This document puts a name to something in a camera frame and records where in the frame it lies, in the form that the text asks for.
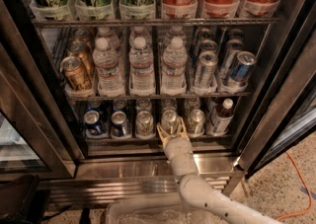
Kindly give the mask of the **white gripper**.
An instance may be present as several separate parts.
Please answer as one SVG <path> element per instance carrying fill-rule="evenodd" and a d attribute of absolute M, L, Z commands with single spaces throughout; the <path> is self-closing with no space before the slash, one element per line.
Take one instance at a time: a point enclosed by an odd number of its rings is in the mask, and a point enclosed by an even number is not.
<path fill-rule="evenodd" d="M 178 156 L 193 153 L 192 143 L 188 138 L 187 129 L 184 120 L 181 117 L 179 117 L 178 128 L 178 134 L 181 137 L 171 139 L 171 136 L 163 129 L 160 123 L 157 124 L 157 131 L 161 142 L 164 145 L 163 149 L 165 155 L 169 161 L 172 161 Z"/>

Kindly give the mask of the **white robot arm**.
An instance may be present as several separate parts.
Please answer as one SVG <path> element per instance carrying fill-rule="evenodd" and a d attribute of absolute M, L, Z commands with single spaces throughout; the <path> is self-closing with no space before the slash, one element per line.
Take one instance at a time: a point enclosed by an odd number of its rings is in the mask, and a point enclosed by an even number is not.
<path fill-rule="evenodd" d="M 182 118 L 176 135 L 168 134 L 160 123 L 156 127 L 178 185 L 180 198 L 189 207 L 210 212 L 228 224 L 282 224 L 224 195 L 200 176 Z"/>

